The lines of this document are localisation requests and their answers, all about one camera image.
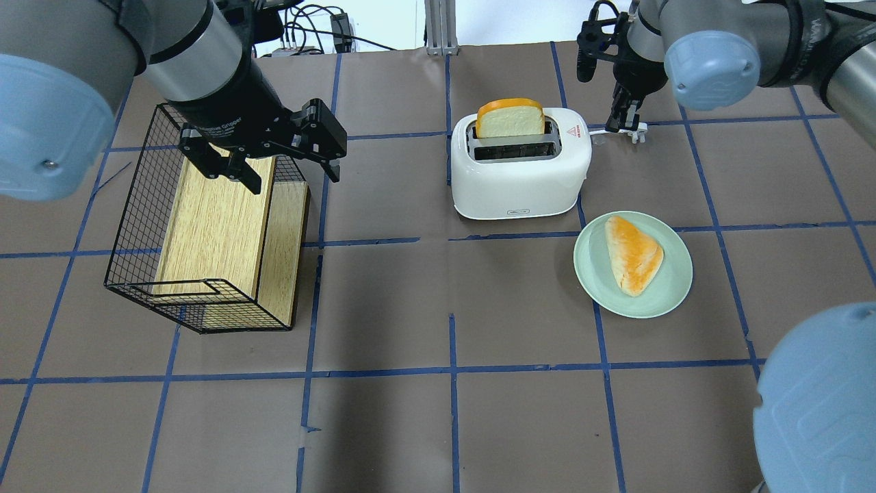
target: toaster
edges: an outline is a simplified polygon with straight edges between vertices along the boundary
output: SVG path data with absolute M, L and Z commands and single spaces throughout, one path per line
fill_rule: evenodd
M 477 115 L 459 120 L 450 142 L 450 188 L 470 219 L 538 218 L 573 206 L 592 152 L 587 124 L 566 108 L 545 108 L 537 135 L 479 139 Z

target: bread slice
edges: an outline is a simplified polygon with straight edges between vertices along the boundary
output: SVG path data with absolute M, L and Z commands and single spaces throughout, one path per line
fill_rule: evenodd
M 605 221 L 605 241 L 620 290 L 631 297 L 642 294 L 663 263 L 663 248 L 620 216 Z
M 544 133 L 545 113 L 541 104 L 532 99 L 498 99 L 477 111 L 475 131 L 479 139 Z

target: plate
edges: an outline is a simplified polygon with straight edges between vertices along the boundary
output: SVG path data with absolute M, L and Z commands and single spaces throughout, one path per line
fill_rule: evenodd
M 611 273 L 605 243 L 605 221 L 611 216 L 630 221 L 663 247 L 657 275 L 637 297 L 624 294 Z M 694 265 L 682 238 L 658 218 L 642 212 L 609 212 L 590 221 L 575 242 L 574 261 L 578 281 L 587 294 L 606 310 L 624 317 L 653 318 L 669 313 L 684 301 L 694 281 Z

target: wooden block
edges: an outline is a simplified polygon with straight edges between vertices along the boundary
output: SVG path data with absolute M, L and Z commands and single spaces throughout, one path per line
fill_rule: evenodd
M 306 215 L 307 182 L 274 183 L 257 300 L 286 325 L 292 325 L 295 279 Z
M 203 304 L 221 298 L 205 296 L 214 291 L 197 280 L 224 279 L 292 325 L 307 183 L 272 183 L 275 161 L 247 160 L 262 177 L 257 196 L 240 183 L 208 180 L 183 163 L 155 281 L 195 282 L 153 285 L 154 303 L 197 305 L 199 325 L 207 329 L 276 328 L 253 305 Z
M 240 183 L 222 177 L 205 178 L 185 160 L 161 248 L 156 282 L 219 278 L 251 297 L 255 295 L 275 161 L 276 158 L 247 160 L 262 177 L 262 193 L 253 195 Z M 152 288 L 153 295 L 195 292 L 211 289 L 192 283 L 156 284 Z

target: triangular bread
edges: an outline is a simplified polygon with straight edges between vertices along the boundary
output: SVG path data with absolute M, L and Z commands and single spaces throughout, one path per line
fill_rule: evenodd
M 611 272 L 620 290 L 631 297 L 642 294 L 660 269 L 663 248 L 620 216 L 605 221 L 605 241 Z

